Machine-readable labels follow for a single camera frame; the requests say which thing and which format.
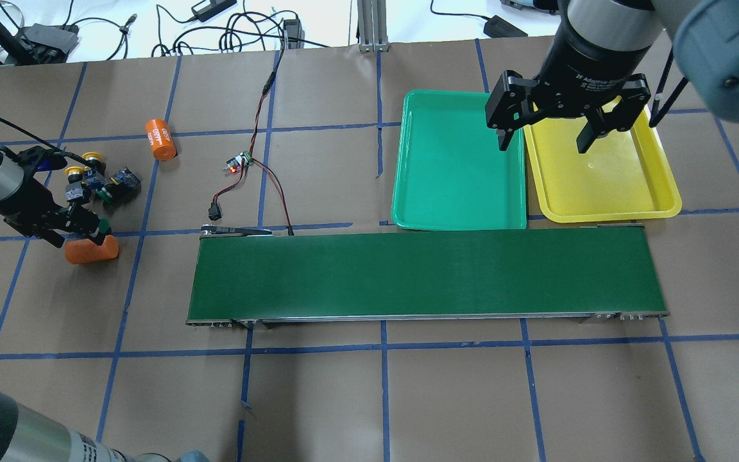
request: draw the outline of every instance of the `orange cylinder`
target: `orange cylinder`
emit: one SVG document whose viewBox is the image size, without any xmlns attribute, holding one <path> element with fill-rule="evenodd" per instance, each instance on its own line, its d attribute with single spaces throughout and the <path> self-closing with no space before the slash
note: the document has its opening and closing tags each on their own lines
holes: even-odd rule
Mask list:
<svg viewBox="0 0 739 462">
<path fill-rule="evenodd" d="M 150 143 L 150 150 L 153 157 L 160 161 L 170 160 L 176 157 L 176 144 L 173 143 L 173 134 L 170 133 L 170 127 L 160 118 L 155 118 L 144 124 L 144 131 L 147 132 L 147 141 Z"/>
<path fill-rule="evenodd" d="M 118 240 L 112 235 L 105 236 L 105 242 L 100 246 L 90 239 L 67 241 L 64 245 L 64 257 L 72 265 L 112 260 L 118 257 Z"/>
</svg>

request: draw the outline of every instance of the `yellow tray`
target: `yellow tray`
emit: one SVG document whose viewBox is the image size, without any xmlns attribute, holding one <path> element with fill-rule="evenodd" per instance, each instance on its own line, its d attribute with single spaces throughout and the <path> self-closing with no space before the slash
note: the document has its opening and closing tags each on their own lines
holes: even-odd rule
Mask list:
<svg viewBox="0 0 739 462">
<path fill-rule="evenodd" d="M 605 106 L 613 108 L 614 103 Z M 524 128 L 540 210 L 558 223 L 669 218 L 683 201 L 649 111 L 579 154 L 586 120 L 548 118 Z"/>
</svg>

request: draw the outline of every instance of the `dark green board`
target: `dark green board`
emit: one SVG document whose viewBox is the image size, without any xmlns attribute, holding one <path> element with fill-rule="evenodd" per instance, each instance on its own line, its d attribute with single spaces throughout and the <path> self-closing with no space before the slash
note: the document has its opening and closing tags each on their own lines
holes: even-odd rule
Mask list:
<svg viewBox="0 0 739 462">
<path fill-rule="evenodd" d="M 666 308 L 639 227 L 204 237 L 187 323 Z"/>
</svg>

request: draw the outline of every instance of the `plastic tray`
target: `plastic tray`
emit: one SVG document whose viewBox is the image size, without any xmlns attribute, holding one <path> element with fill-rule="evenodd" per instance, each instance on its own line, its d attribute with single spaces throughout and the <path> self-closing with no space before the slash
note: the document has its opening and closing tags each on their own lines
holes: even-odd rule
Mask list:
<svg viewBox="0 0 739 462">
<path fill-rule="evenodd" d="M 393 221 L 402 228 L 526 228 L 524 140 L 487 128 L 489 94 L 413 90 L 404 99 Z"/>
<path fill-rule="evenodd" d="M 579 154 L 575 140 L 585 122 L 549 118 L 524 128 L 540 210 L 548 219 L 580 223 L 680 213 L 683 202 L 648 111 L 630 131 L 612 132 Z"/>
</svg>

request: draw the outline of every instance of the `screw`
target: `screw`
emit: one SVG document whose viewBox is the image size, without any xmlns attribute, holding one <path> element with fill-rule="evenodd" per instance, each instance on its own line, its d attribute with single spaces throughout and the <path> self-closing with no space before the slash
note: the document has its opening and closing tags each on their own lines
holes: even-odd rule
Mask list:
<svg viewBox="0 0 739 462">
<path fill-rule="evenodd" d="M 726 88 L 737 87 L 737 85 L 739 85 L 739 79 L 735 76 L 731 76 L 724 81 L 724 87 Z"/>
</svg>

